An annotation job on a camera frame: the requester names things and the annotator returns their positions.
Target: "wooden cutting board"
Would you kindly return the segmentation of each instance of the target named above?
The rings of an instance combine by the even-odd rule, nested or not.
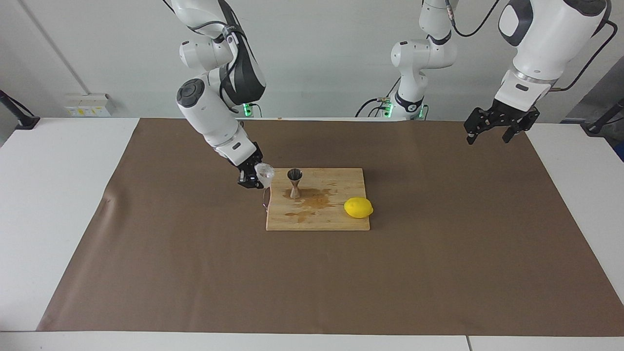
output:
[[[290,198],[289,168],[275,169],[266,229],[370,230],[368,218],[350,217],[343,208],[352,197],[366,197],[361,168],[302,168],[301,197]]]

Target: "electrical outlet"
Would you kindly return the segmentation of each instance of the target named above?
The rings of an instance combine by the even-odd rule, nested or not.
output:
[[[114,107],[105,94],[66,95],[65,110],[72,117],[110,117]]]

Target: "white table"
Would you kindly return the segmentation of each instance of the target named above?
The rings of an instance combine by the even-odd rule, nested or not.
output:
[[[17,332],[37,327],[137,123],[44,119],[0,148],[0,330],[14,331],[0,350],[624,350],[624,338]],[[529,138],[622,299],[624,164],[578,126]]]

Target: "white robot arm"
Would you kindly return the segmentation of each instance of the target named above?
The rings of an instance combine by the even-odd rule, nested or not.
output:
[[[204,40],[180,46],[182,62],[202,73],[177,93],[178,107],[189,123],[221,156],[240,171],[238,183],[262,189],[256,166],[258,144],[247,138],[233,107],[259,100],[266,82],[236,14],[225,0],[173,0],[178,18]]]
[[[608,21],[610,0],[511,0],[499,20],[503,38],[517,48],[492,107],[476,108],[464,123],[468,143],[497,126],[503,141],[529,130],[539,116],[535,103]]]
[[[458,0],[451,0],[453,6]],[[401,72],[397,91],[391,92],[392,117],[413,119],[420,112],[428,80],[423,69],[445,68],[457,59],[457,44],[451,39],[451,22],[444,0],[424,0],[419,24],[426,40],[398,42],[392,63]]]

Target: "lemon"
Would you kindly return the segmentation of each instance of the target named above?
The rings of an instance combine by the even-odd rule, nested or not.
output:
[[[373,214],[373,205],[364,197],[352,197],[344,203],[344,211],[353,218],[366,218]]]

